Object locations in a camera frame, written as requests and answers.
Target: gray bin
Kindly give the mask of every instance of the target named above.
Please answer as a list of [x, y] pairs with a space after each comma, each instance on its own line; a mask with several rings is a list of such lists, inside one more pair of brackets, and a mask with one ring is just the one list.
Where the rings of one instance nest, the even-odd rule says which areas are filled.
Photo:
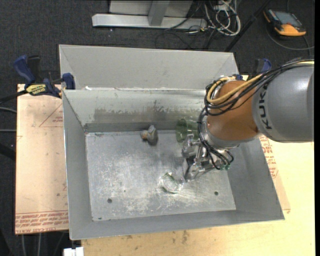
[[[198, 118], [205, 86], [238, 73], [232, 53], [60, 45], [63, 124], [72, 240], [282, 220], [259, 140], [231, 152], [226, 171], [164, 192], [159, 179], [182, 172], [175, 125]], [[140, 131], [154, 125], [158, 142]]]

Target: dirt stain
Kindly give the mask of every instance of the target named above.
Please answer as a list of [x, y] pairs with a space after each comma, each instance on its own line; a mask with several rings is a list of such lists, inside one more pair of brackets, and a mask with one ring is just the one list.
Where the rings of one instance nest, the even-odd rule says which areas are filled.
[[190, 237], [190, 234], [186, 230], [184, 230], [183, 235], [182, 235], [182, 244], [183, 245], [187, 244], [188, 237]]

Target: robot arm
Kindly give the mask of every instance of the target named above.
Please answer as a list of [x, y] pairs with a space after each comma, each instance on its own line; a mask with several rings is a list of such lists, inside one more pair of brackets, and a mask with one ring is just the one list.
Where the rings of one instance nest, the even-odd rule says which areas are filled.
[[314, 140], [314, 59], [300, 58], [244, 81], [223, 77], [209, 84], [198, 119], [199, 139], [188, 136], [184, 178], [227, 169], [230, 149], [265, 135], [282, 143]]

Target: orange device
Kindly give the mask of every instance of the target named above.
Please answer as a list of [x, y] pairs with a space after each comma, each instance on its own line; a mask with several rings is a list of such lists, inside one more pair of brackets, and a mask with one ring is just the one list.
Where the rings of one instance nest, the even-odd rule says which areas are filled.
[[307, 32], [302, 23], [291, 12], [265, 9], [263, 15], [280, 36], [299, 37]]

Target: gray carpet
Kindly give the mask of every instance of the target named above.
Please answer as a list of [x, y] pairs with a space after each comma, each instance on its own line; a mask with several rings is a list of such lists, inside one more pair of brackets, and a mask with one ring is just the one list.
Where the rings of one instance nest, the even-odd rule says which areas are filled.
[[[241, 23], [245, 24], [264, 2], [238, 0]], [[314, 0], [272, 0], [268, 7], [286, 11], [287, 5], [306, 27], [306, 36], [277, 40], [284, 45], [280, 46], [270, 39], [266, 21], [259, 15], [231, 49], [242, 74], [253, 71], [256, 59], [267, 58], [273, 67], [278, 67], [294, 58], [314, 55], [314, 48], [306, 49], [315, 42]], [[13, 61], [20, 55], [39, 55], [42, 76], [48, 77], [50, 72], [53, 78], [58, 78], [59, 44], [223, 52], [233, 40], [217, 36], [211, 38], [208, 46], [207, 33], [188, 35], [176, 30], [163, 33], [161, 29], [93, 28], [92, 16], [106, 12], [108, 1], [0, 0], [0, 98], [14, 94], [16, 84], [25, 82], [13, 69]], [[16, 109], [16, 104], [16, 100], [11, 100], [1, 107]], [[16, 122], [14, 113], [0, 111], [0, 129], [16, 129]], [[15, 151], [15, 136], [14, 132], [0, 132], [0, 146]], [[11, 252], [15, 256], [24, 255], [22, 237], [14, 235], [15, 161], [3, 154], [0, 154], [0, 174], [0, 230]], [[38, 238], [37, 235], [25, 236], [28, 256], [37, 255]], [[68, 233], [42, 234], [40, 255], [53, 255], [57, 245], [56, 255], [60, 255], [62, 248], [72, 246]]]

